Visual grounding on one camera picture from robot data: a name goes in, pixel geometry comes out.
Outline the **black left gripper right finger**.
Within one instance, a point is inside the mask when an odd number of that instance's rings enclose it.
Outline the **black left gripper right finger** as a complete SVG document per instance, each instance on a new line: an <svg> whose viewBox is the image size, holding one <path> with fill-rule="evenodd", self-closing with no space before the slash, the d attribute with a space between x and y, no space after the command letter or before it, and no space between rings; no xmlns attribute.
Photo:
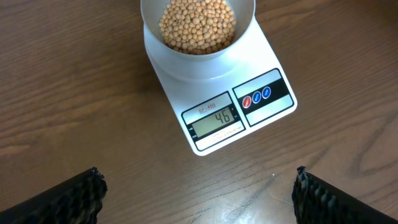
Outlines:
<svg viewBox="0 0 398 224"><path fill-rule="evenodd" d="M328 182L297 168L292 191L299 224L397 224L397 220L366 205Z"/></svg>

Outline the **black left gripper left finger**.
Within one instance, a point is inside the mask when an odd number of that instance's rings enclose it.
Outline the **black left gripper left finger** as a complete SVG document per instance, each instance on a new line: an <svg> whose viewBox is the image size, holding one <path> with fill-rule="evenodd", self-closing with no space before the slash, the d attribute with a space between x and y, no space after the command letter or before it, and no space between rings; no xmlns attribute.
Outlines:
<svg viewBox="0 0 398 224"><path fill-rule="evenodd" d="M96 224L108 191L104 175L92 167L1 212L1 223Z"/></svg>

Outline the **white digital kitchen scale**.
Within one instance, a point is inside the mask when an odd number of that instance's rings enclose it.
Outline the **white digital kitchen scale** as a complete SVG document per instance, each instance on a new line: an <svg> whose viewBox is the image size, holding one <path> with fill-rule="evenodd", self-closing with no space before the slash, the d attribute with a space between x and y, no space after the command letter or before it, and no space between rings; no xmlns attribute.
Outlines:
<svg viewBox="0 0 398 224"><path fill-rule="evenodd" d="M257 20L219 57L194 61L144 28L149 60L192 151L205 156L293 113L297 98Z"/></svg>

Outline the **grey plastic bowl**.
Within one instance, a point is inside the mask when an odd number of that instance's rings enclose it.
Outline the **grey plastic bowl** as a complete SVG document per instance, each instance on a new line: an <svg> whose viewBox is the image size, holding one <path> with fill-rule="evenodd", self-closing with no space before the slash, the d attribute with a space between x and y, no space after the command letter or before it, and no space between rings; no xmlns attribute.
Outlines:
<svg viewBox="0 0 398 224"><path fill-rule="evenodd" d="M236 61L248 56L259 45L264 34L255 18L255 0L229 0L227 4L234 11L236 19L232 44L212 54L183 54L166 46L159 28L159 19L170 1L141 1L141 15L144 21L144 42L150 58L161 64L210 63L216 60Z"/></svg>

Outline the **soybeans in bowl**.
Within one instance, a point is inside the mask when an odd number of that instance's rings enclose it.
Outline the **soybeans in bowl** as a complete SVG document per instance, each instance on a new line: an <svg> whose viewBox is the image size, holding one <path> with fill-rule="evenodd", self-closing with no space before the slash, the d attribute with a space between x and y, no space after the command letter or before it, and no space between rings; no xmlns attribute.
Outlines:
<svg viewBox="0 0 398 224"><path fill-rule="evenodd" d="M158 25L169 48L204 55L232 44L236 19L225 0L170 0Z"/></svg>

